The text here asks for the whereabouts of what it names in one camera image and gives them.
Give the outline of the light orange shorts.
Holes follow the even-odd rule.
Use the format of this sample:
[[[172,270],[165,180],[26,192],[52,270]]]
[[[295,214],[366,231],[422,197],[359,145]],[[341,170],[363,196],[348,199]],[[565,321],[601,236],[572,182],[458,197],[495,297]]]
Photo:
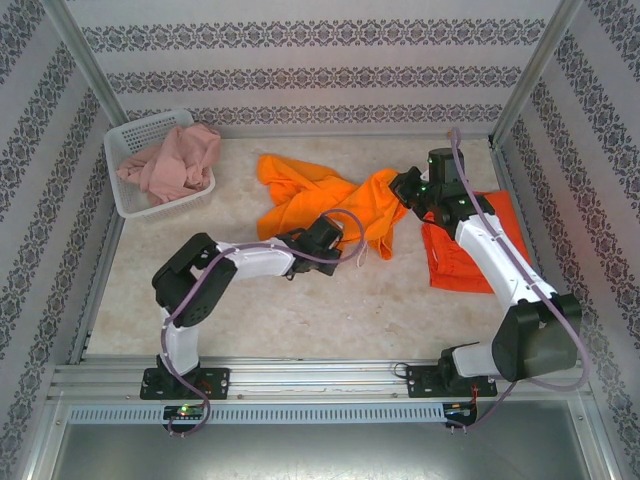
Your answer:
[[[259,158],[256,175],[274,204],[257,221],[259,239],[308,228],[328,212],[343,224],[344,244],[365,240],[382,259],[392,258],[394,227],[407,213],[390,189],[395,170],[379,170],[355,184],[329,167],[267,154]]]

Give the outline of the aluminium mounting rail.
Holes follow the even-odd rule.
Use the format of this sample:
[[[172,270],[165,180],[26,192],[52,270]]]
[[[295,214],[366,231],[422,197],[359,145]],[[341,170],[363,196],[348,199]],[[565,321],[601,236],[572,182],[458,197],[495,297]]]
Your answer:
[[[229,403],[389,403],[409,399],[402,360],[204,357],[203,367],[230,370]],[[125,404],[140,400],[152,356],[89,355],[53,370],[49,402]]]

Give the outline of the pink shorts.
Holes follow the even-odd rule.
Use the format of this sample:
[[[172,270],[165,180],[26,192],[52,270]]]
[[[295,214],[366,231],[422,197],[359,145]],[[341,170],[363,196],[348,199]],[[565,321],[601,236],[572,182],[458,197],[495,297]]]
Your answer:
[[[136,185],[152,206],[159,206],[207,189],[220,147],[220,134],[205,124],[175,126],[161,143],[124,160],[116,174]]]

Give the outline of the aluminium frame post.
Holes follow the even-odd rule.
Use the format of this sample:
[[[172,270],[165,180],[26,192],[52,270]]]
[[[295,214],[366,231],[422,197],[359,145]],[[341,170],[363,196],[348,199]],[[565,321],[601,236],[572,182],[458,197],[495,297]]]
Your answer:
[[[541,35],[540,41],[489,135],[489,144],[492,149],[500,145],[509,133],[524,108],[531,91],[553,57],[557,45],[564,37],[583,3],[584,0],[559,0],[556,10]]]
[[[113,126],[129,121],[106,74],[103,72],[66,0],[40,0],[57,33],[66,44],[76,65],[93,90]]]

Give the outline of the grey sheet metal panel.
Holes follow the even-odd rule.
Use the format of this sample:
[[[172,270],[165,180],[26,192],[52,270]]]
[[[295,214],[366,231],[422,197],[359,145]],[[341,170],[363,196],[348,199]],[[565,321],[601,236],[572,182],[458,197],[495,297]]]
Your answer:
[[[64,430],[49,480],[623,480],[585,414],[516,401],[469,432],[437,423]]]

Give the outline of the left small circuit board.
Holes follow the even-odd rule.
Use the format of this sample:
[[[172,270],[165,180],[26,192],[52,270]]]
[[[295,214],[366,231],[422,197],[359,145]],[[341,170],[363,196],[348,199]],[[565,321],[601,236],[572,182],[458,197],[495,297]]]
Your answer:
[[[205,409],[202,405],[178,405],[178,406],[166,406],[163,411],[163,419],[169,420],[186,420],[186,421],[200,421],[205,413]]]

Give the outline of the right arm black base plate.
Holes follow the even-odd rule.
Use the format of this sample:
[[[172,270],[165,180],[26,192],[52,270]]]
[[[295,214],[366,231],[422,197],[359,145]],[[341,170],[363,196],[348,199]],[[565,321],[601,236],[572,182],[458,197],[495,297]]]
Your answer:
[[[462,377],[455,370],[432,365],[410,365],[406,368],[410,398],[494,398],[495,383],[487,376]]]

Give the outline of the white perforated plastic basket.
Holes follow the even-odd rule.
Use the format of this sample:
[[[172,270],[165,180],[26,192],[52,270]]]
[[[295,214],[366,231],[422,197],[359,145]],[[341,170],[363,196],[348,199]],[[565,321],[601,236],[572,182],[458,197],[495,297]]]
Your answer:
[[[154,206],[148,195],[134,184],[117,175],[120,165],[143,149],[160,145],[173,127],[188,127],[194,123],[184,109],[171,110],[128,122],[112,128],[104,136],[107,169],[118,214],[124,219],[147,222],[167,219],[203,207],[211,202],[215,177],[210,173],[209,186],[190,196]]]

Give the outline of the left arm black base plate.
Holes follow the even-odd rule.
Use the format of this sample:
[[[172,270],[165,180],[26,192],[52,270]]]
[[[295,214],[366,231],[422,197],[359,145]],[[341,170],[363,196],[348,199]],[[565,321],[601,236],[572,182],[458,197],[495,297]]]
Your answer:
[[[184,376],[192,387],[210,400],[225,400],[230,370],[196,367]],[[197,400],[199,395],[177,380],[163,365],[144,371],[139,396],[142,400]]]

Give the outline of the long aluminium frame rail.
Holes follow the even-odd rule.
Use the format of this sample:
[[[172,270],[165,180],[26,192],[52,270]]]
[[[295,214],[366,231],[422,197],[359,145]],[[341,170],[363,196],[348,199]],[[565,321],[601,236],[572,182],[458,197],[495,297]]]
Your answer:
[[[444,141],[449,139],[447,133],[362,133],[362,132],[240,132],[229,129],[221,129],[220,133],[225,139],[302,139],[302,138],[364,138],[364,139],[424,139],[429,141]]]

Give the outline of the red-orange shorts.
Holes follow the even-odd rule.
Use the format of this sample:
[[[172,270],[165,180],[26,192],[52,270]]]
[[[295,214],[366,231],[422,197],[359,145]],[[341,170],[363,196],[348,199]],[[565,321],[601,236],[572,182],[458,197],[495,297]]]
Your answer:
[[[508,238],[527,263],[531,264],[509,193],[501,190],[483,192],[483,195],[494,208]],[[464,293],[494,293],[472,258],[449,237],[444,229],[434,224],[432,213],[425,215],[421,233],[431,287]]]

